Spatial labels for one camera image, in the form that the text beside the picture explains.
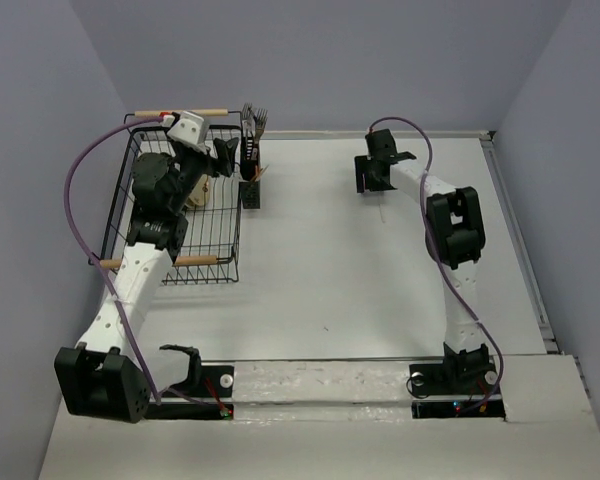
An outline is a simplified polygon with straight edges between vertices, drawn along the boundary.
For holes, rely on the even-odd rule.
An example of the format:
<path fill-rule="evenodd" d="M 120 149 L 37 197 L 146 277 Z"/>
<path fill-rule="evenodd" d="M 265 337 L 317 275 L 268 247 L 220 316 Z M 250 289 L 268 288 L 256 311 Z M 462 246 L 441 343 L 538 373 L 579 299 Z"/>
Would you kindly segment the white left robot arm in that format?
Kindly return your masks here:
<path fill-rule="evenodd" d="M 167 152 L 144 152 L 131 170 L 133 207 L 119 266 L 100 268 L 106 295 L 54 369 L 67 410 L 76 416 L 139 422 L 161 394 L 135 333 L 161 282 L 175 266 L 188 229 L 185 204 L 203 176 L 232 174 L 235 141 L 170 140 Z"/>

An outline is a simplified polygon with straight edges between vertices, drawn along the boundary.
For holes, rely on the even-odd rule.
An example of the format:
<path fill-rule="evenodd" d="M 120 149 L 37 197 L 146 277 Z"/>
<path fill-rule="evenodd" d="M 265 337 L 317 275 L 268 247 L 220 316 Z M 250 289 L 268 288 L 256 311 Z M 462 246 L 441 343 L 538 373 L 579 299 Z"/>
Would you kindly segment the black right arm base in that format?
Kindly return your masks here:
<path fill-rule="evenodd" d="M 451 373 L 442 361 L 412 364 L 405 382 L 412 397 L 412 416 L 416 420 L 505 419 L 501 390 L 495 386 L 497 378 L 493 363 L 466 378 Z"/>

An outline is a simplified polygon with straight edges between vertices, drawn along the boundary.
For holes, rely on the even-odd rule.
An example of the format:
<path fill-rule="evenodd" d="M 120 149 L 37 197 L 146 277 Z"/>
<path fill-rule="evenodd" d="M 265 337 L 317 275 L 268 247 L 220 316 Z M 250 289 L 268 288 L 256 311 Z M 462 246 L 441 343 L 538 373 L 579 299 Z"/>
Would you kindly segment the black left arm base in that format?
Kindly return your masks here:
<path fill-rule="evenodd" d="M 151 403 L 146 420 L 224 421 L 234 418 L 235 366 L 203 364 L 200 380 L 187 379 L 169 387 L 162 403 Z"/>

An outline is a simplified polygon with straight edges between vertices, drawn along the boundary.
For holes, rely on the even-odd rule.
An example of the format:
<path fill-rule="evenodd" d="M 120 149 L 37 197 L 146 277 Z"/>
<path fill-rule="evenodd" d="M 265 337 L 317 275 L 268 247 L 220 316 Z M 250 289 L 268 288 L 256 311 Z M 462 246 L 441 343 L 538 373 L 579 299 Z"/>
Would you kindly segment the all silver fork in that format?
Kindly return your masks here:
<path fill-rule="evenodd" d="M 243 105 L 240 113 L 240 118 L 243 134 L 246 137 L 252 136 L 255 130 L 255 117 L 252 103 L 246 102 Z"/>

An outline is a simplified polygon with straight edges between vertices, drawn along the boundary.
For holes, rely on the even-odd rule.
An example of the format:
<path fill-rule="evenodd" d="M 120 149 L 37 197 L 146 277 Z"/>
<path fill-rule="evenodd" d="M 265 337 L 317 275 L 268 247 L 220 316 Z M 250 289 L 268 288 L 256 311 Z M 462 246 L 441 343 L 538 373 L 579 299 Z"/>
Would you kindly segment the black fork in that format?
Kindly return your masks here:
<path fill-rule="evenodd" d="M 268 110 L 259 108 L 254 112 L 254 142 L 259 143 L 266 129 Z"/>

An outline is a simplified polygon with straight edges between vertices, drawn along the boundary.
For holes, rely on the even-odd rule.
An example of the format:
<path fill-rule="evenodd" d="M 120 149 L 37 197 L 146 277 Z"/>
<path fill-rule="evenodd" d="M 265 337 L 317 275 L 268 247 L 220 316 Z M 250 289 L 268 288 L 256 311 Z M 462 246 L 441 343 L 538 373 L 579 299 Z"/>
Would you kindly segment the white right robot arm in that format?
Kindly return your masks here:
<path fill-rule="evenodd" d="M 420 207 L 427 252 L 439 268 L 446 318 L 443 358 L 410 368 L 417 397 L 467 395 L 495 372 L 475 311 L 477 264 L 486 245 L 478 192 L 429 173 L 414 154 L 397 149 L 388 129 L 365 136 L 367 153 L 354 158 L 359 193 L 398 190 Z"/>

